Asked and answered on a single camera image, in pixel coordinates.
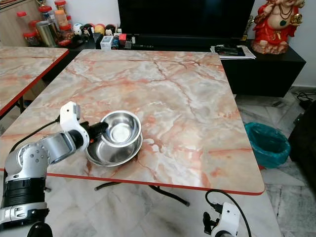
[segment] paper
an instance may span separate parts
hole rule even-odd
[[[249,50],[249,48],[247,48],[247,46],[244,45],[237,45],[237,47],[242,48],[245,56],[225,56],[225,55],[219,55],[220,59],[225,59],[225,60],[229,60],[229,59],[256,59],[256,56]],[[210,48],[212,53],[216,53],[215,52],[215,46],[211,46]]]

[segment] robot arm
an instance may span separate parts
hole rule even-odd
[[[83,151],[108,125],[98,123],[88,126],[79,124],[80,107],[69,102],[60,110],[63,132],[29,143],[11,152],[5,162],[3,197],[0,209],[0,235],[52,236],[44,223],[49,209],[45,202],[47,167],[71,156],[76,150]]]

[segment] marble floor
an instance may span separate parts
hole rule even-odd
[[[289,136],[293,121],[303,112],[292,94],[284,98],[237,96],[245,123],[260,122]],[[0,134],[18,116],[0,121]],[[254,237],[316,236],[316,199],[296,163],[290,159],[277,169],[262,170],[266,191],[260,196],[233,195],[248,219]],[[203,212],[217,217],[203,191],[162,188],[187,199],[183,204],[156,193],[148,186],[119,184],[94,191],[99,181],[48,177],[50,208],[47,223],[56,237],[202,237]],[[224,202],[220,194],[210,195]],[[240,221],[239,237],[246,229]]]

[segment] white wall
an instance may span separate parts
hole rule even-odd
[[[55,7],[54,0],[46,0],[47,5]],[[266,3],[266,0],[256,0],[251,14],[255,17],[259,7]],[[73,23],[103,23],[119,24],[118,0],[67,0],[67,12],[71,15]],[[290,39],[290,46],[307,63],[293,85],[316,87],[316,0],[306,0],[306,5],[301,13],[304,23],[297,29],[294,38]],[[250,39],[254,38],[254,25],[249,29]]]

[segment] marble tabletop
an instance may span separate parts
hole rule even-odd
[[[64,48],[0,47],[0,115],[68,54]]]
[[[246,195],[265,189],[217,54],[83,50],[2,135],[0,167],[16,141],[69,101],[90,124],[114,110],[135,113],[144,142],[124,165],[96,166],[77,152],[48,175]],[[48,127],[28,142],[60,129]]]

